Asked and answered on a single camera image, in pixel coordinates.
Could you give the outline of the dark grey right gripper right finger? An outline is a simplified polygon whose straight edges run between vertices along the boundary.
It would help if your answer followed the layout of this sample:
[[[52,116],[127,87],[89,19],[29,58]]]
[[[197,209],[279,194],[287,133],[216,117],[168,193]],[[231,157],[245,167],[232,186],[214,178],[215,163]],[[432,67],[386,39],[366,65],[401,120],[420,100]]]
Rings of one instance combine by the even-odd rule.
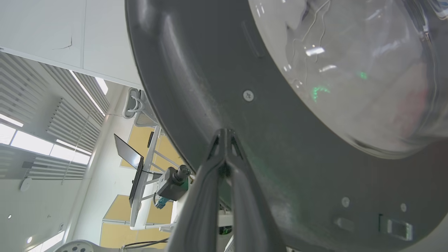
[[[286,245],[235,131],[226,129],[234,246],[237,252],[285,252]]]

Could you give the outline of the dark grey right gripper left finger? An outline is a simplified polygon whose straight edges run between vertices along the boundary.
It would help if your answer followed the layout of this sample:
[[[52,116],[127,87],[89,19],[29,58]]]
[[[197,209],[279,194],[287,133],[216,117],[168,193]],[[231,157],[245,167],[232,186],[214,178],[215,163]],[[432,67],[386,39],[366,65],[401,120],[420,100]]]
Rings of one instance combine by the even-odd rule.
[[[169,238],[168,252],[216,251],[221,180],[219,169],[224,162],[224,136],[225,129],[222,128],[212,138]]]

